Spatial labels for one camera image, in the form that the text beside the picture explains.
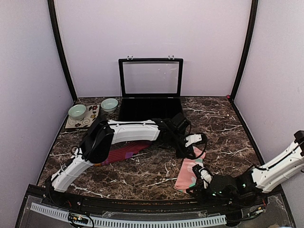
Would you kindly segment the pink patterned sock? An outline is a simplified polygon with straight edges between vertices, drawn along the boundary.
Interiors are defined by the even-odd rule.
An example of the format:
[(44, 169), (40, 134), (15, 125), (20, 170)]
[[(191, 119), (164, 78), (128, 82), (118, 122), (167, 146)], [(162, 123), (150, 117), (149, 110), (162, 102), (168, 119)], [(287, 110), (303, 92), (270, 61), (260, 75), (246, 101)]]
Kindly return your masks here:
[(199, 164), (200, 166), (203, 166), (203, 159), (206, 156), (206, 153), (199, 150), (197, 147), (193, 147), (195, 155), (202, 155), (199, 158), (196, 158), (194, 160), (185, 158), (182, 162), (179, 175), (176, 179), (174, 189), (180, 192), (183, 192), (186, 194), (186, 189), (192, 187), (196, 183), (196, 176), (192, 170), (192, 167)]

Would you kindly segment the maroon striped sock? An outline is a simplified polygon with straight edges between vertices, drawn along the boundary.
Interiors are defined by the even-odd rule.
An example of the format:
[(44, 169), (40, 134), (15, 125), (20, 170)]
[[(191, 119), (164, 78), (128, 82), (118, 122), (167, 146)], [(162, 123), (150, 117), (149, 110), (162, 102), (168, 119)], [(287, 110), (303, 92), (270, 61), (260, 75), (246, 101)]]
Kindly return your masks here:
[(120, 149), (111, 150), (105, 161), (95, 164), (95, 166), (104, 166), (114, 162), (123, 161), (137, 155), (143, 149), (150, 147), (151, 141), (133, 141), (127, 143)]

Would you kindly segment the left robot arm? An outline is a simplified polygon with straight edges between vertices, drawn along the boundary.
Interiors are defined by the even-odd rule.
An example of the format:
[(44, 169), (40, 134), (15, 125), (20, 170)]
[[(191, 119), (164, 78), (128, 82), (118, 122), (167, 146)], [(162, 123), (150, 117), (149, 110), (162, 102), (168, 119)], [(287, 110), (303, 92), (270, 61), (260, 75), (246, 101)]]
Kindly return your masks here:
[(57, 207), (67, 203), (65, 192), (69, 185), (86, 169), (102, 163), (109, 157), (113, 144), (131, 141), (156, 141), (168, 143), (176, 150), (179, 158), (195, 160), (199, 158), (194, 152), (194, 144), (206, 145), (208, 140), (204, 133), (186, 134), (190, 121), (182, 114), (174, 118), (154, 118), (141, 122), (120, 122), (97, 119), (87, 130), (79, 147), (70, 160), (46, 180), (46, 188), (51, 189), (48, 199)]

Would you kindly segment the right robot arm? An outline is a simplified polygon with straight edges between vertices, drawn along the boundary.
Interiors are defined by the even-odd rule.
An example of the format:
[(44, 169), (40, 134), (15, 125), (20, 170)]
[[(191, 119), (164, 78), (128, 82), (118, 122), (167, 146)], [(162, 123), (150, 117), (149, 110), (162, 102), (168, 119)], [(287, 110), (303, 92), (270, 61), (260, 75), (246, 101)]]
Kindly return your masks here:
[(269, 193), (276, 186), (304, 168), (304, 132), (294, 134), (294, 141), (277, 157), (262, 166), (252, 165), (243, 174), (213, 175), (205, 167), (192, 167), (196, 176), (194, 186), (186, 192), (197, 200), (208, 197), (221, 200), (242, 200), (253, 206), (261, 198), (261, 193)]

